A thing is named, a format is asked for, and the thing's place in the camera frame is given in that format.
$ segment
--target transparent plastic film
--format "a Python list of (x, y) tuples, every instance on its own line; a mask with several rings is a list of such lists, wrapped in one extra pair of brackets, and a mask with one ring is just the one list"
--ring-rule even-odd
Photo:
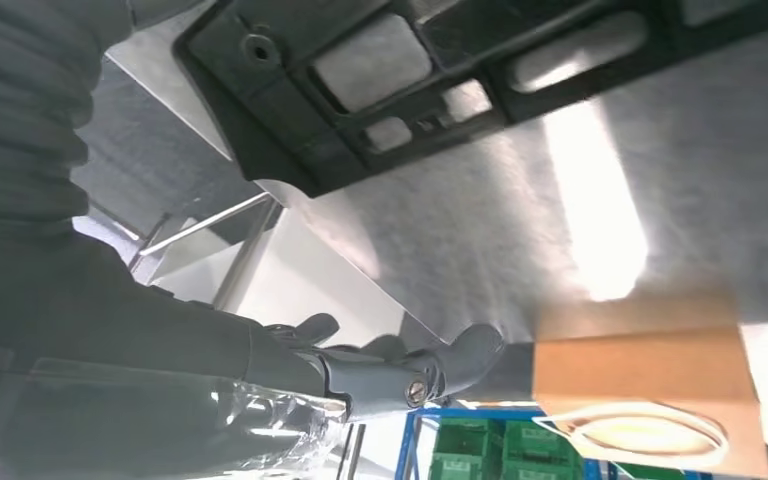
[[(275, 450), (241, 460), (224, 472), (258, 471), (263, 475), (298, 478), (314, 476), (343, 437), (346, 405), (343, 402), (271, 390), (234, 382), (224, 421), (232, 431)], [(220, 406), (220, 419), (223, 414)]]
[(227, 378), (43, 360), (0, 372), (0, 480), (315, 476), (346, 405)]

